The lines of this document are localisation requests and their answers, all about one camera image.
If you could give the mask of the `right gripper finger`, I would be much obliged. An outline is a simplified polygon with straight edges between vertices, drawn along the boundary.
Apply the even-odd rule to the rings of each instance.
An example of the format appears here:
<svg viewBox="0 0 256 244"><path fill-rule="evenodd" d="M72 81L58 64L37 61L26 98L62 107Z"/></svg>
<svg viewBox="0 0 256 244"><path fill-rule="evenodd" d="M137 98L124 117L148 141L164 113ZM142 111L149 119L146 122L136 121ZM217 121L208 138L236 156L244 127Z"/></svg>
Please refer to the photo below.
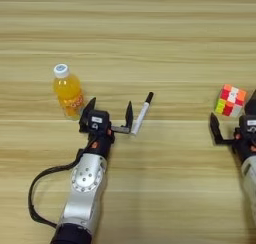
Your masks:
<svg viewBox="0 0 256 244"><path fill-rule="evenodd" d="M216 144L221 144L223 137L219 129L219 121L214 113L210 115L210 128Z"/></svg>
<svg viewBox="0 0 256 244"><path fill-rule="evenodd" d="M246 115L256 115L256 90L246 103L244 111Z"/></svg>

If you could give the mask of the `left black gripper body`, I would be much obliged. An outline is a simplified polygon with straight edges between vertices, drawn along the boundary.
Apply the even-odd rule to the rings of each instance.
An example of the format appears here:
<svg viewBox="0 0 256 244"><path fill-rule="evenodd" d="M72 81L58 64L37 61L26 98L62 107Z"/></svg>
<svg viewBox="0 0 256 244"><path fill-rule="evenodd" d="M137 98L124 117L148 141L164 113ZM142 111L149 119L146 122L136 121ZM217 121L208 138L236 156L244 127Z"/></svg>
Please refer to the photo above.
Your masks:
<svg viewBox="0 0 256 244"><path fill-rule="evenodd" d="M88 134L88 144L84 149L78 151L78 156L83 154L93 154L102 156L104 159L109 157L110 148L115 142L115 134L129 134L131 124L113 126L110 121L103 123L79 121L79 132Z"/></svg>

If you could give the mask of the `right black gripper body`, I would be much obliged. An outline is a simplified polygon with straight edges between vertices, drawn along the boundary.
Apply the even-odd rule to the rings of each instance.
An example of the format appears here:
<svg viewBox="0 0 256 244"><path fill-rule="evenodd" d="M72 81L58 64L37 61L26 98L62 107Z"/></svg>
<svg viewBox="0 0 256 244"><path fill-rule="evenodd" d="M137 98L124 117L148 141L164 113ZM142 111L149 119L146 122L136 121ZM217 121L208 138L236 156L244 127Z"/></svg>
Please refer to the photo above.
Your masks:
<svg viewBox="0 0 256 244"><path fill-rule="evenodd" d="M224 139L219 130L213 130L212 134L215 144L230 146L241 163L244 163L249 157L256 155L256 145L253 145L253 143L242 134L239 128L235 129L234 137L231 139Z"/></svg>

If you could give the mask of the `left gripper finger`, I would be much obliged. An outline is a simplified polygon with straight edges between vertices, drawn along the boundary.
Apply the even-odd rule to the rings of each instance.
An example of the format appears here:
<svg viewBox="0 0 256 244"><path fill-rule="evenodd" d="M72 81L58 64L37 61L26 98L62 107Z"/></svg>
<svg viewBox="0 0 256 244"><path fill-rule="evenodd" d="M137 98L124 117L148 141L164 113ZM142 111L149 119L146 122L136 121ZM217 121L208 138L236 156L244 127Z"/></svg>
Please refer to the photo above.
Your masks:
<svg viewBox="0 0 256 244"><path fill-rule="evenodd" d="M85 106L85 108L82 111L82 114L81 114L81 117L80 117L80 120L79 120L80 124L86 124L87 123L87 121L88 121L88 114L89 114L89 112L91 110L94 109L95 104L96 104L96 98L92 98L88 102L88 104Z"/></svg>
<svg viewBox="0 0 256 244"><path fill-rule="evenodd" d="M126 109L126 115L125 115L126 125L125 127L128 129L132 128L133 124L133 108L132 108L132 102L129 101L127 109Z"/></svg>

